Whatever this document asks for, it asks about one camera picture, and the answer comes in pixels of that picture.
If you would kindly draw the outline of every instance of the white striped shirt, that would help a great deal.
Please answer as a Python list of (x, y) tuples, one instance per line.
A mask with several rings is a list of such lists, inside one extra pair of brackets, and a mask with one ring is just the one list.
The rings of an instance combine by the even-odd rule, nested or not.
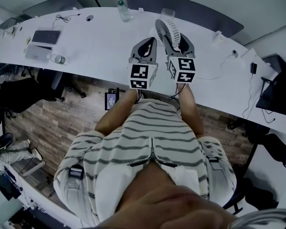
[[(94, 226), (115, 212), (127, 186), (151, 159), (175, 184), (221, 206), (234, 193), (236, 178), (220, 142), (209, 136), (197, 140), (173, 106), (152, 99), (135, 104), (123, 125), (106, 137), (96, 131), (78, 134), (54, 188), (71, 211)], [(76, 164), (84, 168), (84, 177), (75, 182), (69, 169)]]

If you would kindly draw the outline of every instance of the water bottle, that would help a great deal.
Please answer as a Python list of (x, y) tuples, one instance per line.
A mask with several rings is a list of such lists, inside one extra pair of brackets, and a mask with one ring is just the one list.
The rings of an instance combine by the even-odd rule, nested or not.
[(53, 63), (58, 63), (62, 65), (67, 65), (69, 63), (69, 59), (66, 57), (63, 57), (59, 54), (47, 54), (47, 58), (50, 59)]
[(118, 11), (120, 13), (123, 22), (128, 22), (130, 20), (130, 14), (128, 12), (128, 7), (122, 0), (118, 2)]

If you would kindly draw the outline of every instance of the computer monitor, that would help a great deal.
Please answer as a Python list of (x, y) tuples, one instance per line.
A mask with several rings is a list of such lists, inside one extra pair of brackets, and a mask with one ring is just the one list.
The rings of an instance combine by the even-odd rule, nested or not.
[(257, 108), (286, 115), (286, 71), (279, 73), (273, 81), (263, 78), (269, 86), (263, 91), (256, 104)]
[(286, 62), (278, 54), (269, 55), (263, 58), (263, 61), (265, 63), (269, 63), (270, 67), (278, 73), (281, 73), (282, 71), (286, 71)]

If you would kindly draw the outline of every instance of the wooden floor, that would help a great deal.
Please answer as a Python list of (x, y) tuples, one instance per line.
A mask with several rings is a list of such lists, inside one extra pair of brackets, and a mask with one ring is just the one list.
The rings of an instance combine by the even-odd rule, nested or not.
[[(62, 207), (64, 206), (52, 188), (56, 169), (75, 136), (79, 132), (93, 130), (105, 114), (104, 93), (108, 91), (108, 88), (120, 87), (125, 90), (128, 88), (125, 85), (81, 76), (78, 76), (74, 83), (87, 94), (86, 98), (82, 99), (76, 93), (70, 93), (66, 89), (64, 102), (42, 100), (21, 114), (17, 114), (15, 119), (6, 119), (6, 132), (14, 135), (14, 141), (30, 139), (31, 148), (38, 149), (46, 161), (42, 169), (26, 177), (26, 180)], [(149, 92), (146, 94), (147, 97), (160, 99), (177, 106), (177, 102), (168, 101), (167, 96)], [(206, 133), (220, 140), (232, 165), (244, 165), (253, 145), (242, 137), (244, 132), (242, 129), (230, 131), (226, 128), (229, 122), (235, 120), (235, 117), (203, 106), (199, 106), (199, 110), (204, 120)], [(38, 162), (33, 159), (25, 170)], [(20, 161), (13, 167), (20, 172), (27, 163), (27, 160)]]

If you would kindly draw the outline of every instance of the person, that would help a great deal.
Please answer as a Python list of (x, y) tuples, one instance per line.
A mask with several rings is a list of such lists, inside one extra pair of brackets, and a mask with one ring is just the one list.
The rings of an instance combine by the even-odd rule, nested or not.
[(4, 166), (12, 165), (22, 159), (37, 158), (42, 160), (40, 153), (36, 149), (29, 151), (30, 144), (31, 141), (27, 139), (0, 150), (0, 173), (4, 171)]
[(109, 227), (140, 228), (132, 224), (138, 219), (141, 228), (159, 228), (209, 204), (222, 212), (236, 187), (234, 171), (220, 142), (204, 133), (189, 85), (177, 84), (177, 91), (181, 115), (158, 100), (137, 102), (129, 89), (95, 130), (76, 136), (54, 188), (87, 225), (110, 218)]

